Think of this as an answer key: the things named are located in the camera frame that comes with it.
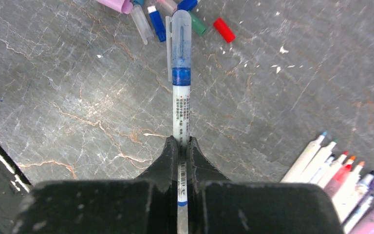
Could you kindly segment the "grey blue pen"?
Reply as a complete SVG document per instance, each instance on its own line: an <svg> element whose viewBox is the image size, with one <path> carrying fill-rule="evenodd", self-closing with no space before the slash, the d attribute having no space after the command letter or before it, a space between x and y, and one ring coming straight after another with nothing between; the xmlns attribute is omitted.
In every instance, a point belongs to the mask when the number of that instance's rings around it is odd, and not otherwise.
<svg viewBox="0 0 374 234"><path fill-rule="evenodd" d="M188 231L187 142L191 85L191 15L176 10L166 17L168 80L172 83L172 135L177 144L177 233Z"/></svg>

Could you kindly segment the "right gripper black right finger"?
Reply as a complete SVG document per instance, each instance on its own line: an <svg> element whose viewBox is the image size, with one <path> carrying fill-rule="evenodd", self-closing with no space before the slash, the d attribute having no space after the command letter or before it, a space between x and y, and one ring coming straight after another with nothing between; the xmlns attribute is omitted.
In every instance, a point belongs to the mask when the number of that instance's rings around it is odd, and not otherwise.
<svg viewBox="0 0 374 234"><path fill-rule="evenodd" d="M191 137L187 147L191 234L340 234L334 206L318 186L228 179Z"/></svg>

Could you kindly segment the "blue cap white marker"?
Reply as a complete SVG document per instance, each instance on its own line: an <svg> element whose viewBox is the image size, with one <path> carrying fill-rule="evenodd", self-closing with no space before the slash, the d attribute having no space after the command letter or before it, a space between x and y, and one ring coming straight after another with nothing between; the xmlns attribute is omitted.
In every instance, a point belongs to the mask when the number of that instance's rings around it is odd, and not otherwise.
<svg viewBox="0 0 374 234"><path fill-rule="evenodd" d="M309 180L309 183L316 184L320 181L320 179L323 177L323 175L328 171L331 164L335 160L335 155L331 154L326 161L321 165L321 167L316 171L316 173L313 175L313 177Z"/></svg>
<svg viewBox="0 0 374 234"><path fill-rule="evenodd" d="M299 157L293 163L291 168L288 170L286 175L282 178L280 183L293 183L295 182L307 165L310 163L312 158L316 155L316 153L321 148L321 143L325 139L327 135L327 131L323 132L319 135L315 140L309 142L304 150L301 152Z"/></svg>

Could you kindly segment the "pink highlighter cap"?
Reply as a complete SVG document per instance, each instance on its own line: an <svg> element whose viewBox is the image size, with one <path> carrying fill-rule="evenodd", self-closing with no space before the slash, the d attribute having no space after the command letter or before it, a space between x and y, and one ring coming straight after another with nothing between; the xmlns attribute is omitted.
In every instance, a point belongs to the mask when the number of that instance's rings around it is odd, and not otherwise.
<svg viewBox="0 0 374 234"><path fill-rule="evenodd" d="M96 0L98 3L122 14L129 14L133 8L130 0Z"/></svg>

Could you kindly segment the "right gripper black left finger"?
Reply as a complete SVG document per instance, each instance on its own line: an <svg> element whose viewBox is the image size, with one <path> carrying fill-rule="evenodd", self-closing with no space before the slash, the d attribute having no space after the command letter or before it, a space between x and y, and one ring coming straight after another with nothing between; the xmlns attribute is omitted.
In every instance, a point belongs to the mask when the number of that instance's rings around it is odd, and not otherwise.
<svg viewBox="0 0 374 234"><path fill-rule="evenodd" d="M177 214L175 138L139 176L37 184L22 200L13 234L174 234Z"/></svg>

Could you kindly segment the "clear pink pen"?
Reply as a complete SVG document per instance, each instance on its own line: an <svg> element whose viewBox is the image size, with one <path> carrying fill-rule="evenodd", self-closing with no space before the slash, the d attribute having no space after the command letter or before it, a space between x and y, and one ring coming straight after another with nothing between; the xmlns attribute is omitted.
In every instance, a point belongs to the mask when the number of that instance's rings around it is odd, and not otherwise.
<svg viewBox="0 0 374 234"><path fill-rule="evenodd" d="M337 171L337 173L331 178L331 180L324 187L325 193L332 198L337 191L340 189L349 172L351 171L352 164L356 156L351 156L345 164Z"/></svg>

